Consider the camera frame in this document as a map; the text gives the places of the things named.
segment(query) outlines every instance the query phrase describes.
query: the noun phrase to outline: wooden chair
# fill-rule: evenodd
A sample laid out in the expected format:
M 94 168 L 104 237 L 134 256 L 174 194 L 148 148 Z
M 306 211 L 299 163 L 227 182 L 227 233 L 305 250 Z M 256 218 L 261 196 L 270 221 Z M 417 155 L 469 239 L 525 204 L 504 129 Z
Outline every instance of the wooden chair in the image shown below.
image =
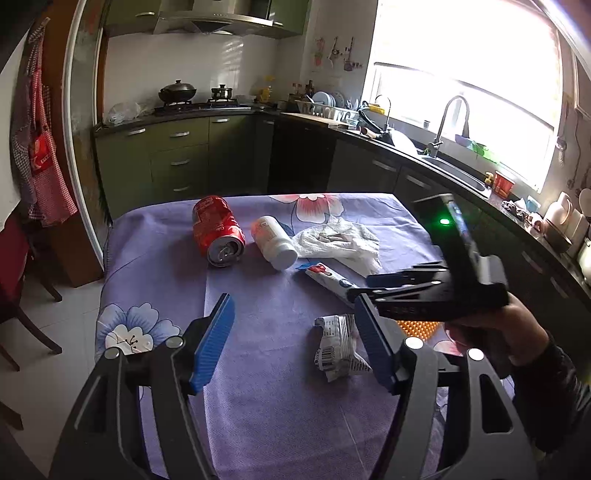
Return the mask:
M 25 233 L 22 231 L 16 212 L 12 212 L 4 225 L 4 229 L 0 232 L 0 323 L 17 318 L 49 350 L 55 354 L 60 354 L 61 347 L 45 335 L 19 306 L 25 267 L 39 278 L 41 285 L 56 301 L 61 301 L 61 295 L 51 285 L 48 277 L 35 260 L 33 250 Z M 18 363 L 2 345 L 0 345 L 0 355 L 15 370 L 20 370 Z

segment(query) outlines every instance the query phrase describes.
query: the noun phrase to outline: cabinet door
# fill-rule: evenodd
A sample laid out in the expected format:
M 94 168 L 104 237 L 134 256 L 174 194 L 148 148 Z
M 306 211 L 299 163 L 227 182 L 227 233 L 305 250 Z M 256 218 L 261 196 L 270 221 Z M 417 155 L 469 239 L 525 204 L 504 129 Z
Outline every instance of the cabinet door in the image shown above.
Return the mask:
M 176 202 L 205 196 L 207 157 L 207 145 L 153 154 L 150 163 L 156 201 Z
M 326 128 L 300 120 L 275 123 L 269 193 L 326 192 L 336 140 Z
M 148 128 L 96 139 L 100 179 L 111 218 L 155 203 L 150 172 Z
M 208 180 L 210 194 L 237 196 L 253 193 L 253 117 L 210 117 Z
M 274 119 L 261 118 L 256 120 L 254 186 L 256 193 L 261 195 L 267 193 L 274 131 Z
M 112 0 L 105 29 L 109 36 L 153 30 L 161 0 Z
M 327 191 L 339 193 L 392 193 L 400 166 L 390 159 L 338 141 Z
M 309 0 L 272 0 L 269 20 L 280 30 L 296 35 L 304 32 Z
M 394 189 L 394 196 L 413 215 L 413 202 L 440 193 L 450 193 L 450 190 L 407 167 L 402 168 Z
M 496 255 L 503 263 L 509 291 L 531 311 L 556 343 L 571 357 L 577 374 L 591 371 L 591 315 L 556 280 L 556 276 L 530 248 L 501 223 L 482 214 L 472 233 L 481 255 Z

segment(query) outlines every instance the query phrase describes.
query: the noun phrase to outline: gas stove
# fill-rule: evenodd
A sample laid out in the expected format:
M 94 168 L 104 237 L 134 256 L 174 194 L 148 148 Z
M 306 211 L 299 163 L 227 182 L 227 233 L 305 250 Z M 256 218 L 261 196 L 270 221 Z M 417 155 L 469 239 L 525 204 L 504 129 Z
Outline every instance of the gas stove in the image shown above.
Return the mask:
M 156 107 L 154 115 L 171 115 L 174 113 L 186 113 L 203 110 L 230 110 L 230 111 L 249 111 L 249 106 L 241 106 L 235 98 L 229 100 L 209 99 L 205 103 L 165 103 L 164 106 Z

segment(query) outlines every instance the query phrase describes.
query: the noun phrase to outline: floor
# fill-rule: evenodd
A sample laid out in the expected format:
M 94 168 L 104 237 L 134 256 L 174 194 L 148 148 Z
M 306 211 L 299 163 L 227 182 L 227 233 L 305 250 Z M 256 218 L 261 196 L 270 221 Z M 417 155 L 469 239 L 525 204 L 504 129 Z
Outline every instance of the floor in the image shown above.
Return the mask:
M 95 322 L 102 281 L 79 288 L 56 285 L 56 303 L 28 275 L 21 307 L 63 352 L 52 355 L 19 321 L 0 325 L 0 343 L 20 364 L 15 372 L 0 357 L 0 400 L 22 416 L 24 430 L 12 433 L 45 475 L 70 409 L 94 364 Z

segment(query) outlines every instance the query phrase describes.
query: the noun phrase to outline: pill bottle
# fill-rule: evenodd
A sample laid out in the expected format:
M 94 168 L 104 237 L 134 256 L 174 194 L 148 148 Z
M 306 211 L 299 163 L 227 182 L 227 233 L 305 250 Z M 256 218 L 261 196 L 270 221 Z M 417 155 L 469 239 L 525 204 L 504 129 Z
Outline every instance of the pill bottle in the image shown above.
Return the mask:
M 251 226 L 255 243 L 275 270 L 286 270 L 297 261 L 297 252 L 291 238 L 272 216 L 264 216 Z

